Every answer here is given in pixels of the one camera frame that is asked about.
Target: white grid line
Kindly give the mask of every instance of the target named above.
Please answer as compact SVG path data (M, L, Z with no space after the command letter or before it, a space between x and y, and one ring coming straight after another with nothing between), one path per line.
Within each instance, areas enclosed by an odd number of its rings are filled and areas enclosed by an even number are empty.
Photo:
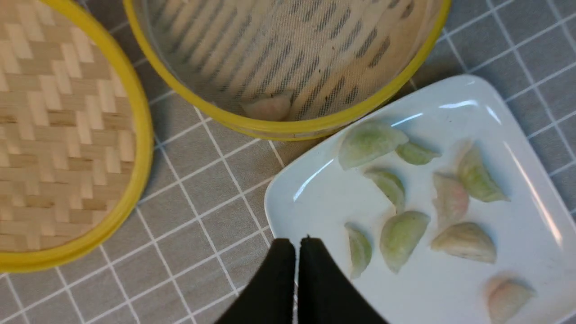
M266 231L266 230L269 229L269 228L270 228L270 226L269 226L269 225L266 225L265 227L262 228L262 232ZM172 233L174 233L174 232L176 232L176 231L170 231L170 232L168 232L168 233L165 233L165 234L163 234L163 235L155 238L153 241L158 242L158 241L160 241L161 239L167 237L168 235L170 235L170 234L172 234ZM252 233L252 234L250 234L250 235L248 235L248 236L246 236L246 237L244 237L244 238L242 238L242 239L240 239L240 240L232 243L231 245L223 248L222 250L220 250L220 251L219 251L218 253L216 253L216 254L222 255L223 253L226 253L226 252L230 251L231 249L239 246L240 244L246 242L247 240L249 240L249 239L251 239L251 238L253 238L254 236L257 236L257 235L259 235L259 234L260 234L260 231L255 231L254 233ZM126 260L127 258L133 256L134 254L136 254L136 253L138 253L138 252L140 252L140 251L144 250L145 248L147 248L147 247L149 247L149 246L152 246L152 245L153 245L153 242L148 242L148 243L146 243L146 244L144 244L144 245L142 245L142 246L140 246L140 247L138 247L138 248L130 251L129 253L122 255L120 258L118 258L118 259L116 259L116 260L114 260L114 261L111 261L109 265L106 264L105 266L103 266L103 267L101 267L101 268L99 268L99 269L94 270L93 272L91 272L91 273L83 276L82 278L80 278L80 279L78 279L78 280L76 280L76 281L74 281L74 282L71 282L71 283L68 285L68 288L72 288L72 287L74 287L74 286L76 286L76 285L81 284L82 282L84 282L84 281L86 281L86 280L88 280L88 279L96 276L97 274L99 274L99 273L101 273L101 272L103 272L103 271L106 271L106 270L110 269L110 268L111 268L112 266L114 266L115 264L118 264L119 262L122 262L123 260ZM179 278L180 276L188 273L189 271L194 270L194 269L196 269L197 267L203 265L204 263L206 263L206 262L214 259L214 258L216 257L216 254L213 254L213 255L205 258L204 260L201 260L201 261L199 261L198 263L195 263L195 264L191 265L190 267L188 267L188 268L186 268L186 269L184 269L184 270L182 270L182 271L174 274L174 278L177 279L177 278ZM8 274L7 274L7 273L4 273L1 277L6 277L6 278L8 278ZM103 312L102 314L100 314L100 315L94 317L93 319L87 321L86 324L95 322L95 321L97 321L98 319L100 319L100 318L102 318L102 317L104 317L104 316L106 316L106 315L108 315L108 314L110 314L110 313L118 310L119 308L121 308L121 307L123 307L123 306L127 306L127 305L128 305L128 302L133 302L134 300L137 300L138 298L140 298L140 297L142 297L142 296L144 296L144 295L146 295L146 294L148 294L148 293L156 290L156 288L159 288L160 286L162 286L162 285L164 285L164 284L166 284L166 283L168 283L168 282L170 282L170 278L164 280L163 282L161 282L161 283L159 283L159 284L157 284L157 285L155 285L155 286L152 286L152 287L148 288L147 290L145 290L145 291L137 294L136 296L128 299L127 301L122 302L122 303L120 303L119 305L110 308L109 310ZM13 314L13 315L11 315L11 316L3 319L3 320L0 320L0 324L4 324L4 323L10 321L11 319L13 319L14 317L17 317L18 315L22 315L24 312L29 311L30 309L38 306L39 304L42 304L42 303L46 302L47 300L55 297L56 295L59 295L59 294L65 292L65 291L66 291L66 290L65 290L64 287L63 287L63 288L60 288L59 290L57 290L57 291L49 294L48 296L45 296L45 297L43 297L42 299L40 299L40 300L38 300L38 301L30 304L29 306L26 306L26 307L21 308L20 311L16 312L15 314ZM15 296L15 298L16 298L16 291L15 291L13 288L12 288L12 293L14 294L14 296Z
M500 3L500 4L499 4L498 6L496 6L495 8L496 8L496 10L498 10L498 9L500 9L500 8L502 8L502 7L505 7L505 6L509 5L509 4L512 3L512 2L514 2L514 0L506 0L506 1L502 2L502 3ZM467 22L465 22L465 23L461 24L460 26L452 29L451 31L446 31L445 33L442 34L442 36L440 36L440 37L438 38L437 43L440 42L441 40L444 40L444 38L446 38L447 36L452 36L452 35L454 35L455 33L463 30L464 28L466 28L466 27L468 27L468 26L470 26L470 25L473 25L474 23L476 23L476 22L478 22L478 21L480 21L480 20L482 20L482 19L484 19L484 18L486 18L486 17L488 17L488 16L490 16L490 11L486 11L485 13L483 13L483 14L481 14L481 15L479 15L479 16L476 16L476 17L474 17L474 18L472 18L472 19L470 19L470 20L468 20Z
M130 23L126 20L124 22L121 22L120 25L116 26L116 27L112 27L110 28L110 30L108 31L110 34L115 34L117 33L119 30L121 30L122 28L128 26Z
M494 58L491 58L491 59L489 59L489 60L486 60L485 62L481 63L480 65L478 65L478 66L476 66L476 67L474 67L473 69L469 69L469 68L467 68L466 64L464 63L464 60L462 60L462 58L461 58L461 56L460 56L460 53L457 51L456 47L455 47L454 44L452 43L452 40L451 40L450 36L448 35L448 33L446 33L446 30L444 29L443 32L444 32L444 35L445 35L445 39L446 39L446 41L448 42L448 45L449 45L450 48L452 49L452 51L453 51L454 55L456 56L456 59L458 60L460 66L464 69L464 71L465 71L466 73L474 72L474 71L480 69L481 67L489 64L489 62L492 62L492 61L496 60L497 57L502 57L502 56L504 56L504 55L512 52L512 53L514 54L514 56L515 56L518 64L521 66L522 71L523 71L524 74L526 75L526 78L527 78L528 82L530 83L530 87L528 87L528 88L522 90L521 92L519 92L520 94L516 94L516 95L510 96L508 99L506 99L506 102L513 100L514 98L518 97L518 96L521 95L522 93L525 93L525 92L527 92L527 91L530 91L531 89L534 89L534 90L535 90L535 93L536 93L536 95L537 95L537 97L538 97L538 99L539 99L540 102L542 103L542 105L543 105L543 107L544 107L544 109L545 109L545 111L546 111L546 114L548 115L548 117L550 118L550 120L552 121L552 123L551 123L550 125L548 125L548 126L543 127L541 130L535 132L535 134L528 135L528 139L532 138L533 136L541 133L542 131L544 131L544 130L546 130L546 129L550 129L550 128L554 127L554 128L556 128L556 131L558 132L558 134L559 134L559 136L560 136L560 139L561 139L561 141L562 141L563 144L564 144L564 147L566 148L566 150L568 151L568 153L569 153L569 155L570 155L570 157L571 157L571 159L572 159L572 161L571 161L570 163L574 162L574 161L576 160L576 157L574 156L574 152L572 151L572 149L571 149L568 141L566 140L566 137L565 137L564 134L561 132L561 129L558 127L558 121L557 121L557 120L554 118L554 116L552 115L551 110L550 110L550 107L548 106L548 103L544 100L544 97L543 97L542 94L540 93L540 90L539 90L539 88L537 87L537 85L542 84L543 82L545 82L545 80L547 81L547 80L551 79L552 77L558 76L559 74L563 73L564 71L568 71L570 68L572 68L574 65L576 65L576 62L573 63L573 64L570 64L569 66L566 66L566 67L563 68L561 71L557 71L556 73L554 73L554 74L555 74L554 76L549 76L549 77L545 78L544 80L541 80L540 82L535 82L534 79L532 78L532 75L531 75L530 72L528 71L528 68L527 68L526 65L524 64L524 61L523 61L522 58L520 57L520 54L518 53L518 50L517 50L519 46L524 45L524 44L527 44L529 41L537 38L538 36L541 36L542 34L544 34L545 32L547 32L547 31L549 31L549 30L551 30L552 28L557 27L557 26L560 24L560 22L557 22L554 27L548 27L547 29L545 29L545 31L541 31L541 32L539 32L539 33L537 33L537 34L529 37L528 39L526 39L526 40L524 40L524 41L522 41L522 42L520 42L520 43L518 43L518 44L514 44L514 42L512 41L512 39L511 39L508 31L506 30L504 24L502 23L499 15L498 15L498 12L497 12L497 8L499 9L500 7L502 7L502 5L495 7L495 6L492 4L491 0L486 0L486 4L487 4L488 7L490 8L490 10L489 10L488 13L494 15L494 18L495 18L495 20L496 20L496 23L498 24L498 27L499 27L500 30L502 31L502 34L504 35L504 38L506 39L506 42L508 43L508 45L509 45L510 48L509 48L508 50L504 51L503 53L500 53L500 54L496 55ZM565 19L568 20L569 18L572 18L572 17L576 17L576 14L573 14L573 15L565 18Z
M551 79L553 79L553 78L555 78L555 77L563 74L563 73L566 72L566 71L571 70L571 69L574 68L574 67L576 67L576 62L571 63L571 64L569 64L569 65L561 68L560 70L558 70L558 71L550 74L549 76L547 76L546 78L544 78L544 79L542 79L542 80L540 80L540 81L538 81L538 82L535 82L533 85L527 87L527 88L524 89L524 90L519 91L519 92L516 93L515 95L511 95L510 97L508 97L508 98L506 99L506 102L509 102L509 101L511 101L511 100L516 99L517 97L520 97L520 96L523 95L524 93L529 92L530 90L534 89L534 88L537 87L537 86L543 85L543 84L546 83L547 81L549 81L549 80L551 80Z
M458 53L458 51L456 50L456 46L454 46L452 39L446 33L446 28L442 29L442 33L446 36L446 41L448 42L448 46L450 46L450 48L452 49L452 52L454 53L454 56L456 56L456 59L458 60L458 63L460 64L462 69L464 69L464 71L468 71L468 68L466 67L466 64L464 63L464 60L462 60L460 53Z
M500 19L500 15L498 14L498 12L496 10L494 10L494 5L492 4L492 0L486 0L486 3L488 4L490 11L493 13L494 18L496 19L496 23L498 24L498 26L502 30L502 34L504 35L506 42L508 42L508 45L513 48L514 56L516 57L518 64L520 65L520 67L524 71L524 74L526 75L528 82L531 85L534 85L534 83L535 83L534 78L532 77L532 74L530 73L530 71L526 67L526 64L524 63L524 60L520 56L520 53L518 52L517 48L514 47L514 42L512 41L512 38L510 37L508 30L506 29L506 27L502 23L502 20ZM553 116L548 103L544 99L544 96L540 92L540 89L538 87L535 87L534 92L536 93L536 96L538 97L538 99L542 102L542 104L544 106L544 110L546 110L546 114L548 115L548 117L552 121L554 128L556 128L556 131L558 132L558 135L560 136L560 140L562 140L562 142L564 143L564 146L566 147L566 150L568 151L568 154L570 155L572 161L576 160L576 156L574 155L574 151L572 151L572 148L570 147L570 144L568 143L566 136L564 136L564 133L561 131L560 127L558 127L558 123L557 123L555 117Z
M568 118L571 118L571 117L573 117L574 115L576 115L576 111L573 111L573 112L569 113L568 115L566 115L566 116L564 116L564 117L562 117L562 118L558 118L558 120L556 120L556 123L557 123L557 124L560 124L560 123L562 123L564 120L566 120L566 119L568 119ZM536 135L538 135L538 134L540 134L540 133L542 133L542 132L544 132L544 131L547 131L548 129L550 129L550 128L552 128L552 127L554 127L554 124L549 124L549 125L547 125L547 126L544 126L544 127L542 127L541 129L535 131L534 133L528 135L528 136L527 136L527 139L531 139L532 137L534 137L534 136L536 136Z
M158 137L156 137L156 135L154 135L154 139L159 142ZM184 185L182 184L182 181L180 180L180 177L178 176L178 173L176 172L176 169L174 169L174 166L172 165L172 162L170 162L170 159L168 158L168 154L166 153L166 150L164 149L163 146L160 146L160 151L162 152L162 154L164 155L164 158L166 159L166 162L168 164L168 167L170 168L170 170L172 171L172 175L174 176L174 178L178 181L178 185L180 186L180 190L182 190L184 196L186 197L186 200L188 201L188 204L190 206L190 208L192 209L192 212L195 216L195 218L198 220L198 224L200 225L200 227L202 228L202 231L204 232L204 235L206 235L206 239L208 240L208 243L210 244L210 247L212 248L213 252L216 254L216 259L218 260L218 263L220 263L220 267L222 268L222 270L224 271L224 275L226 276L226 279L228 280L228 283L230 284L230 286L232 287L232 290L236 293L236 295L238 295L238 292L236 290L236 287L234 286L234 282L232 281L232 278L230 277L230 274L228 273L228 270L226 270L226 267L224 266L224 262L222 261L222 258L220 258L220 256L218 255L218 250L216 249L216 245L214 244L214 242L212 241L212 238L210 237L210 235L208 234L208 231L206 230L206 227L204 226L204 223L202 222L202 220L200 219L200 217L198 217L198 211L196 211L196 207L194 207L194 204L192 203L192 200L190 199L190 196L188 195L188 192L186 191L186 189L184 188Z
M418 86L416 85L416 83L414 82L414 78L410 78L410 85L412 86L412 89L414 91L418 90Z
M137 60L136 62L132 63L132 66L136 69L138 66L140 66L146 62L148 62L148 59L146 57L143 57L143 58Z
M576 52L576 42L574 41L574 38L572 37L570 31L568 30L568 26L566 26L567 19L562 19L560 11L556 7L556 5L552 2L552 0L546 0L546 3L548 3L550 10L552 10L552 14L554 15L554 18L556 18L557 24L560 24L560 26L562 27L562 31L564 32L564 35L568 39L568 43L570 43L572 50Z
M120 308L122 308L122 307L124 307L124 306L127 306L127 305L128 305L128 302L133 302L133 301L135 301L135 300L137 300L137 299L139 299L139 298L141 298L141 297L149 294L150 292L155 291L156 289L160 288L161 286L163 286L163 285L165 285L165 284L167 284L167 283L170 283L172 280L178 279L179 277L185 275L186 273L188 273L188 272L190 272L190 271L192 271L192 270L200 267L201 265L205 264L206 262L209 262L209 261L211 261L212 259L216 258L217 255L222 255L223 253L226 253L227 251L229 251L229 250L237 247L238 245L246 242L247 240L253 238L254 236L257 236L259 233L260 233L259 231L256 231L256 232L254 232L254 233L246 236L245 238L242 238L241 240L239 240L239 241L237 241L237 242L235 242L235 243L233 243L233 244L231 244L231 245L223 248L223 249L222 249L221 251L219 251L218 253L213 254L213 255L205 258L204 260L201 260L201 261L199 261L199 262L191 265L190 267L188 267L188 268L186 268L186 269L184 269L184 270L182 270L182 271L174 274L174 275L172 276L172 278L165 279L165 280L159 282L158 284L156 284L156 285L148 288L147 290L145 290L145 291L143 291L143 292L135 295L134 297L132 297L132 298L130 298L129 300L127 300L126 302L122 302L122 303L118 304L117 306L110 308L109 310L107 310L107 311L103 312L102 314L100 314L100 315L94 317L93 319L89 320L88 322L86 322L86 324L91 324L91 323L93 323L93 322L95 322L95 321L97 321L97 320L99 320L99 319L107 316L108 314L110 314L110 313L112 313L112 312L114 312L114 311L116 311L116 310L118 310L118 309L120 309ZM241 291L241 290L242 290L242 288L237 288L236 291L232 290L232 291L229 293L229 295L230 295L230 296L231 296L231 295L236 295L236 292L239 292L239 291ZM192 315L196 315L198 312L199 312L199 311L192 312Z
M284 169L286 165L284 165L284 161L282 161L282 158L280 157L280 153L278 153L276 146L274 146L274 143L272 141L268 141L268 143L270 144L270 147L272 148L272 151L274 152L274 155L276 156L278 163L280 163L280 166Z
M150 101L148 101L148 105L153 106L156 103L158 103L159 101L162 101L163 99L166 99L175 93L176 93L176 91L174 91L173 89L170 89L170 90L164 92L163 94L158 95L156 98L150 99Z
M10 279L10 276L8 274L6 274L6 282L8 283L8 288L10 288L10 291L12 292L12 295L14 296L14 299L16 300L16 305L18 305L18 308L20 309L20 311L14 315L12 315L12 317L7 317L6 319L4 319L4 322L7 322L9 320L11 320L12 318L22 314L22 317L24 317L24 322L26 324L30 324L30 320L28 320L28 316L26 314L26 309L24 308L24 305L22 305L22 301L20 300L20 297L18 296L18 293L16 292L16 289L14 288L14 285L12 284L12 280Z
M160 256L160 260L162 261L164 268L166 268L166 272L168 272L168 276L172 280L172 284L174 285L174 288L176 288L176 292L178 293L178 296L180 297L180 301L184 304L184 308L186 309L188 316L192 319L192 322L194 324L196 324L196 320L192 316L192 312L190 311L190 307L188 306L188 303L186 302L186 300L184 298L184 294L182 294L182 291L180 290L178 283L174 279L174 275L172 275L172 271L170 270L170 267L168 266L168 263L166 262L166 259L164 258L164 255L162 254L162 251L160 251L160 248L158 247L158 243L156 241L154 241L154 236L152 235L152 231L150 230L150 227L148 227L148 223L146 222L146 220L142 216L142 213L140 212L140 208L136 207L135 209L136 209L136 214L138 215L138 217L142 221L142 224L144 224L144 229L146 229L146 233L148 233L148 237L150 238L150 240L153 241L154 248L156 249L156 252Z
M110 271L112 271L112 276L114 277L114 280L116 280L116 283L117 283L118 287L120 288L120 292L122 293L122 296L124 296L124 299L126 300L126 303L128 304L128 308L130 309L130 312L132 312L132 316L134 316L136 323L140 324L140 318L138 317L138 314L136 314L136 311L134 310L134 307L132 306L132 303L130 302L130 298L128 298L128 294L126 293L126 290L124 289L124 286L122 285L122 282L120 281L120 278L118 277L118 274L116 274L116 269L114 269L114 266L112 266L112 264L110 263L110 259L108 258L108 254L104 250L104 246L102 244L100 245L100 251L104 255L104 259L106 260L106 263L108 264L108 267L110 268Z
M202 121L202 124L204 125L204 128L206 129L206 132L208 133L208 136L210 137L210 140L212 140L212 144L214 144L214 147L216 148L218 155L220 155L220 158L222 159L222 162L224 163L224 167L226 167L226 170L228 170L228 174L230 174L230 177L232 178L232 182L234 182L236 189L238 190L238 192L242 196L242 200L244 200L244 204L248 208L248 212L250 213L250 216L252 216L252 220L254 221L254 223L256 223L256 227L262 233L262 238L264 239L264 242L266 242L267 246L270 246L270 242L268 242L268 238L266 237L266 234L264 234L264 231L262 231L262 226L260 226L260 223L258 222L258 218L256 218L256 215L254 214L252 207L250 207L250 204L248 203L246 196L244 195L244 193L242 193L242 188L240 187L240 185L238 184L238 180L236 180L236 177L232 173L232 169L230 169L228 162L224 158L224 155L222 154L222 150L220 150L220 146L218 145L218 143L214 139L214 136L212 135L210 128L206 124L204 117L202 116L202 114L200 113L198 108L194 107L194 109L196 109L196 113L198 114L198 117L200 117L200 120Z
M243 150L243 149L251 146L252 144L254 144L254 143L258 142L258 141L260 141L260 139L259 139L259 138L256 138L256 139L254 139L253 141L251 141L250 143L247 143L247 144L242 145L241 147L239 147L239 148L231 151L230 153L227 153L226 155L224 155L224 159L226 159L226 158L228 158L228 157L230 157L230 156L232 156L232 155L240 152L241 150ZM180 178L180 181L176 180L176 181L174 181L174 182L166 185L165 187L158 189L157 191L155 191L155 192L153 192L153 193L145 196L144 198L140 199L140 201L138 201L138 205L140 205L140 204L142 204L142 203L144 203L144 202L146 202L146 201L148 201L148 200L150 200L150 199L158 196L159 194L163 193L164 191L167 191L168 189L170 189L170 188L172 188L172 187L177 186L179 182L184 182L184 181L190 179L191 177L193 177L193 176L201 173L202 171L204 171L204 170L206 170L206 169L214 166L215 164L218 164L218 163L221 162L222 160L223 160L223 159L219 157L219 158L217 158L216 160L214 160L214 161L212 161L212 162L204 165L203 167L200 167L200 168L197 169L196 171L191 172L191 173L187 174L186 176L183 176L182 178ZM252 190L255 189L257 186L259 186L259 185L257 184L255 187L252 187L252 188L250 188L250 189L247 189L244 193L247 193L248 191L252 191Z
M566 164L566 165L564 165L564 166L562 166L562 167L559 167L558 169L550 172L550 173L548 174L548 176L553 177L553 176L559 174L560 172L562 172L562 171L564 171L564 170L566 170L566 169L569 169L569 168L570 168L572 165L574 165L574 164L576 164L576 161L569 162L568 164Z
M164 140L164 142L161 142L160 144L157 144L157 145L154 147L154 149L157 149L158 147L160 147L160 145L166 145L166 144L168 144L168 143L170 143L170 142L172 142L172 141L174 141L174 140L177 140L178 138L182 137L183 135L185 135L185 134L188 133L189 131L193 131L193 130L197 129L197 128L200 127L200 126L202 126L202 123L200 123L200 122L195 123L194 125L186 128L185 130L183 130L183 131L181 131L181 132L179 132L179 133L177 133L177 134L169 137L167 140Z
M72 296L72 291L70 291L70 288L68 287L68 284L66 283L66 280L64 279L64 275L62 274L62 271L60 271L60 267L56 267L56 273L58 274L58 277L60 278L60 281L62 282L62 284L64 285L64 291L66 292L66 294L68 295L68 297L70 298L70 301L72 302L72 307L74 307L74 310L76 311L76 314L78 314L78 318L80 319L81 323L84 323L84 316L82 315L82 312L80 312L80 308L78 307L78 304L76 303L76 300L74 299L74 297Z
M489 16L489 15L491 15L491 14L492 14L492 11L489 11L489 12L487 12L487 13L482 14L481 16L482 16L482 17L487 17L487 16ZM450 38L452 35L454 35L455 30L454 30L454 32L447 32L446 29L443 29L443 30L442 30L442 33L443 33L443 35L442 35L442 40L445 39L445 40L448 42L448 44L450 45L452 51L453 51L454 54L456 55L456 58L458 59L458 61L459 61L460 64L462 65L462 67L463 67L463 68L464 68L464 67L466 68L465 71L467 71L468 73L473 73L473 72L478 71L478 70L480 70L481 68L489 65L489 64L492 63L493 61L495 61L495 60L497 60L497 59L499 59L499 58L501 58L501 57L503 57L503 56L506 56L506 55L509 54L509 53L514 52L514 50L517 50L518 48L520 48L520 47L522 47L522 46L530 43L532 40L535 40L536 38L538 38L538 37L542 36L543 34L545 34L545 33L549 32L549 31L553 30L554 28L559 27L559 26L562 26L562 24L563 24L564 22L566 22L566 21L568 21L568 20L570 20L570 19L572 19L572 18L574 18L574 17L576 17L576 13L571 14L571 15L567 16L566 18L561 19L560 21L555 22L554 24L552 24L552 25L550 25L550 26L542 29L541 31L535 33L534 35L532 35L532 36L530 36L530 37L528 37L528 38L526 38L525 40L523 40L523 41L521 41L521 42L518 42L518 44L514 44L514 45L510 46L508 49L502 51L501 53L499 53L499 54L497 54L497 55L494 55L493 57L487 59L486 61L484 61L484 62L482 62L482 63L480 63L480 64L478 64L478 65L476 65L476 66L474 66L474 67L470 67L470 68L468 68L468 67L466 66L466 64L464 64L464 61L461 59L460 54L457 54L458 51L456 50L456 48L455 48L455 46L454 46L454 43L452 42L452 39Z

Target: green dumpling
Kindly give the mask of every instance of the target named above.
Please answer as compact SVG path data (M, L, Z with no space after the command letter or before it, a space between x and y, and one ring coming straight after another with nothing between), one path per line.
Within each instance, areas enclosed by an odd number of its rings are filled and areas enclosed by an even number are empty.
M388 268L398 273L426 232L430 218L420 212L405 212L390 218L380 236L380 252Z
M412 142L398 146L396 148L396 154L398 154L402 160L413 165L428 164L430 161L432 161L433 158L442 156L439 153L425 149L422 146Z
M368 121L352 128L344 138L338 162L344 170L359 167L395 150L408 142L408 137L379 120Z
M396 214L404 212L406 192L402 182L396 175L384 170L371 170L364 173L364 176L372 180L390 200L396 208Z
M352 261L350 278L356 279L360 277L362 272L368 267L368 264L370 264L372 245L370 245L366 236L351 223L346 223L344 227L348 231L348 239L350 241L350 259Z
M473 198L483 202L510 201L490 176L476 145L473 145L460 161L458 178Z

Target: bamboo steamer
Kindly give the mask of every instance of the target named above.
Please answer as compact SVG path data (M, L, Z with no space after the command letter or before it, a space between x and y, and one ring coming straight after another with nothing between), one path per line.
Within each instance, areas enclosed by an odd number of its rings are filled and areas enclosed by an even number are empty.
M146 97L118 45L68 0L0 0L0 271L95 248L146 183Z

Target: bamboo steamer lid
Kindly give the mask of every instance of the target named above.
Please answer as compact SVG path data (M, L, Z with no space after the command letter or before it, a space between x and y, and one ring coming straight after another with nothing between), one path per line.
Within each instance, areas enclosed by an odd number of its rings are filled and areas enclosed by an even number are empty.
M136 147L129 95L87 33L44 2L0 0L0 252L57 249L97 228L125 196Z

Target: steamer mesh liner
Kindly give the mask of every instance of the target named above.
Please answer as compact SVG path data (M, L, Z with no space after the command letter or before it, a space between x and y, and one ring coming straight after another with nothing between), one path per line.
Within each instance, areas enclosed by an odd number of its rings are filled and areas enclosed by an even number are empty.
M285 120L327 116L394 79L441 0L141 0L141 27L171 72L221 109L293 91Z

